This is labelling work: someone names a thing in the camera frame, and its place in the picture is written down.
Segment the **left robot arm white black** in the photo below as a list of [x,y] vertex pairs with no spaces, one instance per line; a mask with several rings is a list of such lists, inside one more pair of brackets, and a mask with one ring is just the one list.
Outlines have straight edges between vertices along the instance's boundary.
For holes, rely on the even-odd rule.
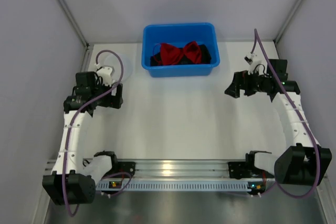
[[87,165],[83,144],[97,107],[120,109],[123,85],[111,67],[76,74],[72,94],[64,101],[64,131],[57,160],[42,185],[55,205],[90,204],[104,178],[132,178],[134,162],[118,162],[113,151],[94,154]]

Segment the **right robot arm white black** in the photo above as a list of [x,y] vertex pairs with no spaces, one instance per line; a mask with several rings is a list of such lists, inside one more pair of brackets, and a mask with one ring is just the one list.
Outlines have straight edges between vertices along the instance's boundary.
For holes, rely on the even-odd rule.
[[256,93],[266,93],[280,118],[286,140],[286,150],[281,155],[268,151],[250,151],[246,163],[250,169],[263,170],[274,175],[280,184],[312,186],[320,184],[332,160],[331,151],[312,143],[308,121],[301,105],[300,89],[295,81],[288,80],[287,61],[271,59],[262,67],[260,60],[245,57],[249,69],[235,72],[225,94],[233,98]]

